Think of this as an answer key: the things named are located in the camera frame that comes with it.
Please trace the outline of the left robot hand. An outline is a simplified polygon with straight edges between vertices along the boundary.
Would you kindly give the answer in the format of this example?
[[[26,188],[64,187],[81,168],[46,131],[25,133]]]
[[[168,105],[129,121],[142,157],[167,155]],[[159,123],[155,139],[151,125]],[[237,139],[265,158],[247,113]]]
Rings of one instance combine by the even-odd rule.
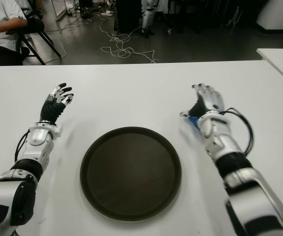
[[[39,122],[56,124],[59,116],[73,100],[74,94],[71,91],[72,87],[67,87],[66,83],[56,86],[49,93],[41,108]]]

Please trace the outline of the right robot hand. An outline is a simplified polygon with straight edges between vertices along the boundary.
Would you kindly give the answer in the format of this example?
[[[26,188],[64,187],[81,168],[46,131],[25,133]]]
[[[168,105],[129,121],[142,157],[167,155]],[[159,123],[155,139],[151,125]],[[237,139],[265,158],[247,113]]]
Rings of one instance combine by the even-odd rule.
[[[192,85],[197,95],[197,101],[189,111],[180,113],[181,117],[200,118],[208,112],[222,112],[224,111],[224,102],[221,94],[212,86],[205,84]]]

